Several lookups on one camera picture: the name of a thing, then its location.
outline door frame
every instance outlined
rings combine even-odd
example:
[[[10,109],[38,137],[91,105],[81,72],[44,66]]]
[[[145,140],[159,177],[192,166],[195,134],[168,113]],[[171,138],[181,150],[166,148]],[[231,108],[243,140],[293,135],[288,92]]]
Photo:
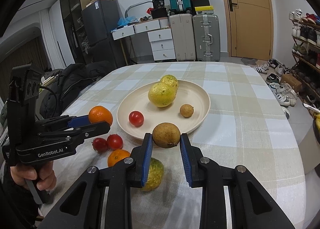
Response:
[[[226,20],[227,20],[227,37],[228,37],[228,54],[231,57],[231,26],[230,26],[230,11],[229,11],[229,4],[228,0],[223,0],[224,8],[226,12]],[[272,1],[269,0],[270,6],[270,18],[271,18],[271,38],[270,38],[270,56],[269,59],[272,59],[273,55],[273,8],[272,8]]]

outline red fruit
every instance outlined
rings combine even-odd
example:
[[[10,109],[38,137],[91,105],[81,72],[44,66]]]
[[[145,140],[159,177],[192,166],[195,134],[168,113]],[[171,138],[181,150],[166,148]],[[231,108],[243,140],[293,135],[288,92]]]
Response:
[[[113,150],[121,149],[123,146],[123,140],[122,138],[117,134],[111,134],[107,138],[107,143],[109,148]]]
[[[133,111],[129,114],[129,122],[134,126],[141,126],[144,122],[143,114],[139,111]]]
[[[108,150],[108,143],[106,139],[103,138],[94,138],[92,142],[93,149],[99,153],[105,152]]]

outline black refrigerator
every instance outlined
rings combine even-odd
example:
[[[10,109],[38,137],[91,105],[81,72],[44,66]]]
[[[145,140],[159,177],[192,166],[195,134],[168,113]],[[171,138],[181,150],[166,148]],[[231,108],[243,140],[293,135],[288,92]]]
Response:
[[[97,0],[82,11],[82,18],[93,62],[107,60],[115,69],[126,66],[120,41],[113,40],[111,34],[120,19],[116,1]]]

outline checkered tablecloth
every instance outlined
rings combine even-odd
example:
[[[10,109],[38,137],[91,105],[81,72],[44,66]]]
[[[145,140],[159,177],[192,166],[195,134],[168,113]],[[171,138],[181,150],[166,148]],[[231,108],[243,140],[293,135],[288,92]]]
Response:
[[[141,142],[127,135],[117,124],[118,106],[130,92],[158,81],[166,74],[200,85],[211,98],[208,116],[189,134],[191,144],[219,165],[230,168],[246,166],[295,227],[301,229],[306,187],[297,142],[277,100],[251,67],[219,62],[123,67],[97,82],[64,114],[81,116],[88,114],[96,105],[105,106],[114,117],[109,134],[118,133],[124,140],[124,149],[131,151]],[[107,157],[111,152],[100,155],[92,149],[91,142],[89,139],[80,145],[76,155],[54,162],[58,179],[53,191],[54,203],[88,166],[107,167]],[[152,192],[132,189],[133,228],[199,228],[202,190],[188,186],[179,147],[154,147],[152,156],[164,164],[164,179]],[[52,206],[43,206],[43,214],[47,214]],[[230,212],[227,214],[228,228],[231,228]]]

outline round plate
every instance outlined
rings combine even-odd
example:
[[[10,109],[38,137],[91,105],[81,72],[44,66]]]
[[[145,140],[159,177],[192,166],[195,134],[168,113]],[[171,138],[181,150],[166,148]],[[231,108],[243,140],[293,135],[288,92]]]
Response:
[[[152,133],[161,123],[175,124],[181,133],[190,133],[206,118],[210,109],[210,97],[207,92],[195,83],[179,80],[179,88],[173,103],[167,107],[156,107],[148,99],[148,92],[153,82],[144,85],[127,95],[119,105],[117,121],[119,126],[129,135],[143,140],[145,133]],[[191,117],[185,118],[180,114],[180,107],[190,104],[194,108]],[[129,114],[139,111],[144,116],[144,123],[135,127],[129,122]]]

